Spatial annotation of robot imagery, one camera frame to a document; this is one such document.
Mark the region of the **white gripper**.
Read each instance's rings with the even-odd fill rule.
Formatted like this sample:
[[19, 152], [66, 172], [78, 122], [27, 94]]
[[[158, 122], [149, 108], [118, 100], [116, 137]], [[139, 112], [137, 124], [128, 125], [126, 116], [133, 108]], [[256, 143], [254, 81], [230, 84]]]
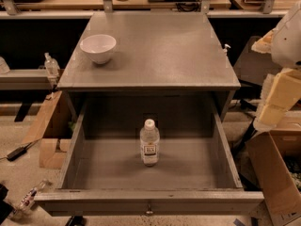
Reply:
[[[271, 53], [274, 31], [270, 30], [251, 46], [254, 52]], [[263, 81], [261, 101], [253, 121], [259, 132], [274, 129], [286, 111], [289, 111], [301, 99], [301, 71], [284, 68], [276, 75], [268, 74]]]

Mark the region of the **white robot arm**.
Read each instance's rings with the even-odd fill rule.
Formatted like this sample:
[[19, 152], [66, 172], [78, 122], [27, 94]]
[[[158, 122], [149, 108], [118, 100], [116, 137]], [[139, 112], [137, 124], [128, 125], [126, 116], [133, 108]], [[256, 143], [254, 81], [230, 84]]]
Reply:
[[269, 132], [301, 99], [301, 2], [296, 2], [277, 26], [251, 49], [270, 54], [272, 61], [282, 67], [279, 73], [268, 74], [263, 81], [261, 101], [253, 121], [256, 131]]

